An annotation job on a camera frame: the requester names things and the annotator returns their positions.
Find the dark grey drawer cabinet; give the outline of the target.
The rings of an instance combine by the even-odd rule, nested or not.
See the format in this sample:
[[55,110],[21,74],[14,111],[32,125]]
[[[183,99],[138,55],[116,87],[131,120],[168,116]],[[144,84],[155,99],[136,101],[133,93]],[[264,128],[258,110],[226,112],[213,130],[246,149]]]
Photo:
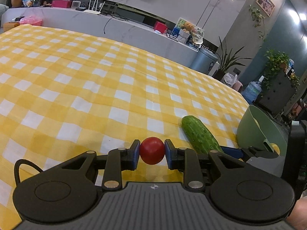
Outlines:
[[283,110],[294,93],[295,88],[289,77],[284,71],[280,71],[272,80],[270,89],[263,91],[258,105],[271,115],[276,116]]

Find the potted long-leaf plant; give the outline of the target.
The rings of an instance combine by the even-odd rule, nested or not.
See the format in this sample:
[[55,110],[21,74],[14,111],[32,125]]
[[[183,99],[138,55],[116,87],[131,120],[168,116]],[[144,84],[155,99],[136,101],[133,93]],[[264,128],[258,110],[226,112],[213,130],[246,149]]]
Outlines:
[[220,53],[218,51],[215,53],[218,57],[218,63],[219,68],[218,70],[214,73],[213,77],[216,80],[221,81],[224,75],[226,74],[226,71],[228,71],[231,67],[233,66],[241,66],[245,67],[245,64],[242,64],[240,61],[241,60],[252,60],[252,58],[248,57],[240,57],[238,54],[245,48],[245,46],[242,46],[235,52],[231,48],[230,51],[227,50],[227,44],[222,43],[221,38],[219,37],[219,42],[220,42]]

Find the green plastic bowl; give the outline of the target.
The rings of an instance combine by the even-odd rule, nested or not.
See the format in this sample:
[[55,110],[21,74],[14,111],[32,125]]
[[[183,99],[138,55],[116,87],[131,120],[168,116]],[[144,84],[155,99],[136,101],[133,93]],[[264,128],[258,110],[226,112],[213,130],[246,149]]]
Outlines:
[[279,147],[280,155],[285,156],[287,141],[273,121],[256,106],[250,105],[237,128],[236,141],[240,148],[257,147],[273,152],[273,144]]

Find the blue-grey pedal bin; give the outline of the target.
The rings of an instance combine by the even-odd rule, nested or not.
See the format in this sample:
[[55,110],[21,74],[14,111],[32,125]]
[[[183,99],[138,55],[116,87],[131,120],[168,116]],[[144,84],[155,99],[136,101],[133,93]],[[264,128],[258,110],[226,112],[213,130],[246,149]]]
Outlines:
[[218,57],[210,50],[200,48],[190,68],[203,74],[208,74],[217,62]]

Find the red box on counter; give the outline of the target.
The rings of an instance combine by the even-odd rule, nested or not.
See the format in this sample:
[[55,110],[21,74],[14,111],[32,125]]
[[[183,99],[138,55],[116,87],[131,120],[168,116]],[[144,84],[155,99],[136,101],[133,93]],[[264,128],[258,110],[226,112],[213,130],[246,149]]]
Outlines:
[[155,31],[160,32],[161,34],[164,34],[167,31],[168,27],[167,27],[167,25],[165,23],[162,23],[160,21],[156,21],[155,24],[154,24],[153,29]]

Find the white long tv counter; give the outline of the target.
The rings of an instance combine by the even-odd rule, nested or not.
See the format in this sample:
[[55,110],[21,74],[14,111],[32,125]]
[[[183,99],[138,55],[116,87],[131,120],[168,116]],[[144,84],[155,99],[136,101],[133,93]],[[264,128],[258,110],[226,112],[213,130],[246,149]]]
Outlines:
[[152,28],[111,16],[100,16],[64,8],[10,8],[2,15],[2,24],[15,17],[35,16],[42,26],[59,28],[97,37],[104,37],[140,48],[189,67],[197,51],[182,43],[156,33]]

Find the green ivy plant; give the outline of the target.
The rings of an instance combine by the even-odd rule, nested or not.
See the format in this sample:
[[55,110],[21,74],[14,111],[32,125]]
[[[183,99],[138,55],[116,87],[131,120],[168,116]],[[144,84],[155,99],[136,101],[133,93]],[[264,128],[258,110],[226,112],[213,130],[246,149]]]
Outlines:
[[277,75],[281,71],[285,73],[286,69],[288,69],[290,57],[286,53],[275,51],[274,49],[267,50],[265,56],[267,58],[267,62],[262,74],[264,76],[262,85],[266,91],[271,88],[273,80],[277,77]]

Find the green cucumber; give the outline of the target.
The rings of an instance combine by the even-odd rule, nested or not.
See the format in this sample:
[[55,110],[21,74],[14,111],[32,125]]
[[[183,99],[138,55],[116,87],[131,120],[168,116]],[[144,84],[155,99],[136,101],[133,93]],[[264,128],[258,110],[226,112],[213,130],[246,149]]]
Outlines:
[[212,150],[223,152],[210,130],[197,117],[184,116],[181,120],[181,126],[197,154],[208,154]]

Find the pink box on counter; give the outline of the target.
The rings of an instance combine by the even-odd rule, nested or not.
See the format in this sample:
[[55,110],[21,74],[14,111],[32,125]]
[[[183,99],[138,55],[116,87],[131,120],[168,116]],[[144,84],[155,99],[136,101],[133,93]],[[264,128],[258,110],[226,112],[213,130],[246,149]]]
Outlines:
[[70,8],[72,1],[71,0],[53,0],[52,6],[57,8]]

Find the yellow-green mango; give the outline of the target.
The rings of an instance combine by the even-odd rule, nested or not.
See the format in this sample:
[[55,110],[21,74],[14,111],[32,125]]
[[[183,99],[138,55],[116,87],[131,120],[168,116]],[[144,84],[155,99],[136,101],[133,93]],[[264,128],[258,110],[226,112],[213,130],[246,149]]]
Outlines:
[[277,144],[275,144],[275,143],[270,143],[270,145],[271,145],[271,147],[274,149],[274,151],[275,151],[278,155],[281,154],[281,151],[280,151],[279,146],[278,146]]

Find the red tomato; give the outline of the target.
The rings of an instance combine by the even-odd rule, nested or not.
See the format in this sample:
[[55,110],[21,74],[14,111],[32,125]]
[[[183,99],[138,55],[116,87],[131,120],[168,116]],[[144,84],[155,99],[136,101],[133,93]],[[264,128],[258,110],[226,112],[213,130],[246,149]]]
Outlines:
[[164,143],[159,138],[153,136],[146,138],[140,145],[139,154],[146,164],[156,165],[165,156]]

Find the framed wall picture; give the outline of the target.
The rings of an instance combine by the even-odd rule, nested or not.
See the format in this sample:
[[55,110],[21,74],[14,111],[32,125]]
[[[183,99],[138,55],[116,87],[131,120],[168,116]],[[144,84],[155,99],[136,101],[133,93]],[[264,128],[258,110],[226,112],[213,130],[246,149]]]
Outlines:
[[275,4],[271,0],[256,0],[256,3],[269,17],[271,17],[275,10]]

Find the white wifi router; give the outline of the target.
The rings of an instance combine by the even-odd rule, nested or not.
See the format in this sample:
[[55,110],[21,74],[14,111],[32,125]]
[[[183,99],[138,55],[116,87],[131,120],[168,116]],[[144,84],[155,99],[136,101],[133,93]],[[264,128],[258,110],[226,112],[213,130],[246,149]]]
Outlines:
[[95,0],[92,3],[92,0],[90,0],[88,9],[84,10],[87,14],[93,14],[93,15],[100,15],[102,13],[102,8],[104,7],[105,2],[100,2],[99,0]]

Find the blue water jug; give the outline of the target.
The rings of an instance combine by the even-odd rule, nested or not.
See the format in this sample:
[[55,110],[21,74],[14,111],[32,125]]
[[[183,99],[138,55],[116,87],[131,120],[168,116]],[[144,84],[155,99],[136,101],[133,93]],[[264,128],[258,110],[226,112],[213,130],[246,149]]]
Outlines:
[[241,93],[244,99],[249,103],[252,104],[261,93],[261,83],[264,80],[264,76],[261,76],[257,81],[251,81],[245,90]]

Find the teddy bear bouquet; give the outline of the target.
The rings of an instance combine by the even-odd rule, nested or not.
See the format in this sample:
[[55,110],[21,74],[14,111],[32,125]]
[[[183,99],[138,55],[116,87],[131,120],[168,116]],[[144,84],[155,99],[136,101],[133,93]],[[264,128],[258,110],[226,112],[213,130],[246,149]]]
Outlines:
[[183,44],[200,47],[203,43],[204,30],[191,22],[180,18],[172,30],[171,36]]

